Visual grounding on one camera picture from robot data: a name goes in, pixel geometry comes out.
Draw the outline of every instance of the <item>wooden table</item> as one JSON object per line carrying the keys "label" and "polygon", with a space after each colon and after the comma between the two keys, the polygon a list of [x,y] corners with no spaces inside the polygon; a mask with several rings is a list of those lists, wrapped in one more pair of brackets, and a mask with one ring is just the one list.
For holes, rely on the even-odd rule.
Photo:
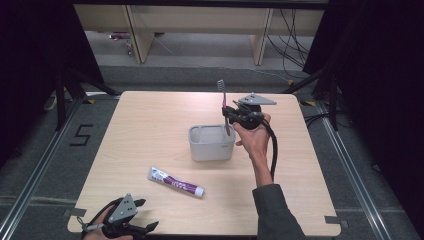
{"label": "wooden table", "polygon": [[[235,107],[231,101],[246,95],[228,93],[227,102]],[[262,109],[272,116],[279,149],[275,182],[290,210],[306,235],[337,236],[340,225],[324,218],[336,213],[296,98],[259,95],[277,101]],[[255,178],[246,151],[235,146],[230,160],[218,162],[197,162],[190,155],[189,128],[222,124],[221,103],[222,93],[123,93],[76,204],[87,209],[84,222],[111,200],[131,193],[147,200],[131,224],[159,221],[151,234],[256,235]],[[271,141],[268,154],[271,162]],[[203,198],[149,181],[151,166],[204,187]],[[81,231],[76,217],[68,229]]]}

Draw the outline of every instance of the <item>finger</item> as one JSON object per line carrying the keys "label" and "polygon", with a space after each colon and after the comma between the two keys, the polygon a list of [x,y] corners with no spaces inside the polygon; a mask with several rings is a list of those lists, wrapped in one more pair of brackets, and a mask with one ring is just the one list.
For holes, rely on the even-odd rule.
{"label": "finger", "polygon": [[264,118],[267,122],[271,122],[271,115],[269,115],[268,113],[262,113],[264,115]]}
{"label": "finger", "polygon": [[131,235],[115,238],[115,240],[132,240],[132,239],[133,239],[133,237]]}
{"label": "finger", "polygon": [[240,137],[242,137],[245,133],[245,130],[239,123],[233,123],[234,131],[236,131]]}
{"label": "finger", "polygon": [[103,222],[103,220],[105,219],[105,217],[106,217],[106,215],[107,215],[107,213],[110,211],[110,209],[111,208],[113,208],[114,206],[112,205],[112,206],[109,206],[108,208],[106,208],[106,210],[105,211],[103,211],[102,212],[102,214],[100,214],[100,216],[96,219],[96,220],[94,220],[94,224],[99,224],[99,223],[102,223]]}

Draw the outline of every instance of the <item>cable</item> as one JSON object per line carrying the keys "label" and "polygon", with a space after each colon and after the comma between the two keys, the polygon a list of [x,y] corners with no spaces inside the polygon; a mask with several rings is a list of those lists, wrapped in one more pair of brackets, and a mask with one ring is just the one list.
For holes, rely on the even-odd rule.
{"label": "cable", "polygon": [[297,49],[299,50],[299,48],[303,48],[304,51],[306,51],[307,53],[309,53],[309,50],[306,49],[305,47],[302,46],[302,44],[299,43],[299,41],[297,41],[297,34],[296,34],[296,24],[295,24],[295,19],[296,19],[296,9],[292,9],[292,28],[290,29],[289,24],[287,23],[286,18],[284,17],[284,13],[282,11],[282,9],[280,9],[280,13],[281,16],[284,19],[284,22],[286,23],[287,29],[289,30],[290,35],[293,37],[293,40],[296,43]]}
{"label": "cable", "polygon": [[271,163],[270,172],[271,172],[272,181],[274,182],[274,173],[275,173],[275,168],[277,167],[277,157],[278,157],[277,137],[275,136],[274,131],[271,129],[269,122],[265,118],[262,120],[262,125],[265,126],[272,140],[272,163]]}
{"label": "cable", "polygon": [[[284,41],[282,38],[281,38],[281,36],[280,35],[278,35],[278,38],[280,38],[280,40],[285,44],[285,45],[289,45],[286,41]],[[289,45],[289,48],[291,48],[291,49],[293,49],[293,50],[299,50],[298,48],[295,48],[295,47],[293,47],[293,46],[291,46],[291,45]],[[307,50],[307,49],[305,49],[305,50],[299,50],[299,51],[301,51],[302,53],[304,53],[304,54],[309,54],[309,51]]]}
{"label": "cable", "polygon": [[[346,112],[343,110],[336,110],[336,114],[345,114]],[[306,127],[309,128],[313,122],[315,122],[316,120],[320,119],[320,118],[325,118],[325,117],[329,117],[330,113],[329,112],[324,112],[324,113],[320,113],[317,115],[313,115],[313,116],[305,116],[305,123],[307,123]],[[337,124],[339,124],[342,127],[346,127],[346,128],[354,128],[353,126],[347,126],[345,124],[342,124],[340,122],[337,121]]]}
{"label": "cable", "polygon": [[[142,14],[140,14],[139,13],[139,11],[138,11],[138,8],[137,7],[131,7],[131,9],[133,9],[137,14],[134,14],[134,16],[136,16],[137,18],[138,18],[138,20],[140,20],[139,22],[141,22],[143,25],[144,25],[144,27],[145,28],[149,28],[148,26],[147,26],[147,24],[144,22],[144,20],[143,20],[143,18],[141,17],[142,16]],[[162,41],[160,41],[154,34],[151,34],[151,36],[153,37],[153,39],[156,41],[156,42],[158,42],[167,52],[169,52],[169,53],[171,53],[173,56],[176,56],[175,55],[175,53],[173,52],[173,51],[171,51],[168,47],[166,47],[165,46],[165,44],[163,44],[162,43]],[[204,66],[204,65],[200,65],[200,64],[197,64],[197,63],[186,63],[186,62],[183,62],[183,61],[179,61],[179,60],[177,60],[177,62],[179,62],[179,63],[182,63],[183,65],[186,65],[186,66],[198,66],[198,67],[201,67],[201,68],[211,68],[211,66]],[[219,69],[229,69],[229,70],[235,70],[234,68],[228,68],[228,67],[221,67],[221,66],[218,66],[217,68],[219,68]],[[247,70],[250,70],[250,71],[253,71],[253,72],[256,72],[256,73],[260,73],[260,74],[263,74],[263,75],[269,75],[269,76],[274,76],[274,77],[277,77],[277,78],[280,78],[280,79],[282,79],[282,80],[284,80],[284,81],[286,81],[286,82],[289,82],[290,80],[289,79],[287,79],[287,78],[285,78],[285,77],[283,77],[283,76],[280,76],[280,75],[278,75],[278,74],[274,74],[274,73],[266,73],[266,72],[262,72],[262,71],[259,71],[259,70],[256,70],[256,69],[250,69],[250,68],[248,68]]]}
{"label": "cable", "polygon": [[294,57],[288,55],[286,52],[284,52],[283,50],[281,50],[272,40],[269,36],[267,36],[269,42],[271,43],[271,46],[274,47],[274,49],[283,57],[288,58],[290,61],[292,61],[294,64],[298,65],[299,67],[303,67],[303,64],[299,61],[297,61]]}
{"label": "cable", "polygon": [[293,40],[295,41],[295,43],[297,42],[297,40],[294,38],[294,36],[293,36],[293,33],[292,33],[292,31],[293,31],[293,27],[294,27],[294,17],[293,17],[293,21],[292,21],[292,27],[290,28],[290,26],[289,26],[289,24],[288,24],[288,22],[287,22],[287,20],[286,20],[286,17],[284,16],[284,13],[283,13],[283,11],[280,9],[280,13],[281,13],[281,16],[283,17],[283,20],[284,20],[284,22],[285,22],[285,24],[286,24],[286,26],[287,26],[287,29],[289,30],[289,38],[288,38],[288,40],[287,40],[287,43],[286,43],[286,46],[285,46],[285,48],[284,48],[284,51],[283,51],[283,69],[284,69],[284,71],[286,72],[286,74],[288,74],[289,76],[291,76],[291,77],[293,77],[293,78],[299,78],[299,77],[297,77],[297,76],[294,76],[294,75],[291,75],[290,73],[288,73],[287,72],[287,69],[286,69],[286,66],[285,66],[285,58],[288,58],[288,59],[290,59],[292,62],[294,62],[294,63],[296,63],[296,64],[298,64],[298,66],[299,67],[301,67],[301,68],[303,68],[304,66],[304,64],[303,63],[299,63],[297,60],[296,61],[293,61],[293,57],[287,57],[288,56],[288,54],[287,54],[287,48],[288,48],[288,46],[290,46],[290,39],[293,37]]}
{"label": "cable", "polygon": [[306,58],[305,58],[305,56],[303,56],[303,53],[300,49],[301,44],[297,41],[295,21],[296,21],[296,9],[292,9],[292,31],[291,32],[292,32],[293,40],[294,40],[294,42],[296,43],[296,46],[297,46],[299,57],[302,60],[302,63],[305,64]]}

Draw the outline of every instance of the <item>black cable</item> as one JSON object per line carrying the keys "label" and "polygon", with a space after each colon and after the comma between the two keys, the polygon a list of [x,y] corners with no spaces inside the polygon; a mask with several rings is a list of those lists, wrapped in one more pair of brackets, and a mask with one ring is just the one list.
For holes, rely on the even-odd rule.
{"label": "black cable", "polygon": [[303,45],[302,44],[300,44],[299,43],[299,41],[297,41],[297,35],[296,35],[296,25],[295,25],[295,18],[296,18],[296,9],[292,9],[292,19],[293,19],[293,21],[292,21],[292,29],[290,29],[290,27],[289,27],[289,24],[287,23],[287,20],[286,20],[286,18],[284,17],[284,13],[283,13],[283,11],[280,9],[280,13],[281,13],[281,16],[283,17],[283,19],[284,19],[284,22],[286,23],[286,26],[287,26],[287,29],[289,30],[289,33],[290,33],[290,35],[293,37],[293,40],[295,41],[295,43],[296,43],[296,45],[298,46],[298,47],[300,47],[300,48],[303,48],[303,50],[305,50],[307,53],[309,53],[309,50],[308,49],[306,49],[305,47],[303,47]]}
{"label": "black cable", "polygon": [[274,47],[274,49],[280,54],[280,55],[282,55],[283,57],[285,57],[285,58],[288,58],[290,61],[292,61],[294,64],[296,64],[296,65],[298,65],[299,67],[303,67],[303,64],[301,63],[301,62],[299,62],[299,61],[297,61],[294,57],[292,57],[292,56],[290,56],[289,54],[287,54],[286,52],[284,52],[283,50],[281,50],[278,46],[277,46],[277,44],[275,44],[272,40],[271,40],[271,38],[269,37],[269,36],[267,36],[268,37],[268,40],[269,40],[269,42],[271,43],[271,45]]}
{"label": "black cable", "polygon": [[[283,14],[283,11],[280,9],[280,13],[281,13],[281,16],[283,17],[283,20],[284,20],[284,22],[286,23],[286,26],[287,26],[287,29],[289,30],[289,38],[288,38],[288,40],[287,40],[287,44],[286,44],[286,47],[285,47],[285,49],[284,49],[284,56],[286,56],[286,55],[288,55],[287,54],[287,48],[288,48],[288,46],[290,45],[290,39],[293,37],[293,34],[292,34],[292,28],[290,28],[290,26],[289,26],[289,24],[288,24],[288,22],[287,22],[287,20],[286,20],[286,17],[284,16],[284,14]],[[286,74],[287,75],[289,75],[290,77],[293,77],[293,78],[300,78],[300,77],[297,77],[297,76],[293,76],[293,75],[291,75],[290,73],[288,73],[287,72],[287,70],[286,70],[286,67],[285,67],[285,61],[284,61],[284,57],[283,57],[283,69],[284,69],[284,72],[286,72]]]}
{"label": "black cable", "polygon": [[[336,114],[344,114],[346,113],[343,110],[336,110]],[[330,113],[329,112],[324,112],[324,113],[320,113],[317,115],[313,115],[313,116],[305,116],[305,123],[307,123],[306,127],[309,128],[313,122],[315,122],[316,120],[320,119],[320,118],[325,118],[325,117],[329,117]],[[340,122],[337,122],[340,126],[342,127],[346,127],[346,128],[353,128],[344,124],[341,124]]]}
{"label": "black cable", "polygon": [[269,125],[269,122],[266,119],[263,119],[262,125],[265,126],[272,140],[272,162],[271,162],[270,173],[271,173],[271,179],[274,182],[274,173],[275,173],[275,168],[277,167],[277,157],[278,157],[277,137],[275,136],[274,131],[271,129],[271,126]]}
{"label": "black cable", "polygon": [[[284,39],[283,38],[281,38],[281,36],[278,36],[278,38],[280,38],[280,41],[282,41],[283,43],[284,43],[284,45],[287,45],[288,43],[286,42],[286,41],[284,41]],[[295,48],[295,47],[293,47],[292,45],[289,45],[289,48],[291,48],[291,49],[293,49],[293,50],[298,50],[298,51],[301,51],[302,53],[304,53],[304,54],[309,54],[309,51],[308,50],[299,50],[297,47]]]}
{"label": "black cable", "polygon": [[305,56],[303,56],[302,51],[300,49],[301,44],[299,43],[299,41],[297,41],[295,21],[296,21],[296,9],[292,9],[292,29],[291,29],[291,33],[292,33],[292,36],[293,36],[293,40],[296,43],[297,51],[299,53],[299,57],[302,60],[302,63],[305,64],[306,58],[305,58]]}

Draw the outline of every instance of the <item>white tube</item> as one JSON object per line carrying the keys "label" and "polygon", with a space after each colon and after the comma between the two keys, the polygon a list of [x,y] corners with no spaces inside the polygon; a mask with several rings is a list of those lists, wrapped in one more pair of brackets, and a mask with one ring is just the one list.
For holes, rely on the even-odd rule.
{"label": "white tube", "polygon": [[173,187],[182,189],[188,193],[193,194],[194,196],[201,198],[204,193],[204,189],[202,187],[196,186],[192,183],[184,182],[177,178],[172,177],[164,171],[161,171],[157,168],[151,167],[149,171],[149,175],[147,179],[153,182],[164,183],[167,185],[171,185]]}

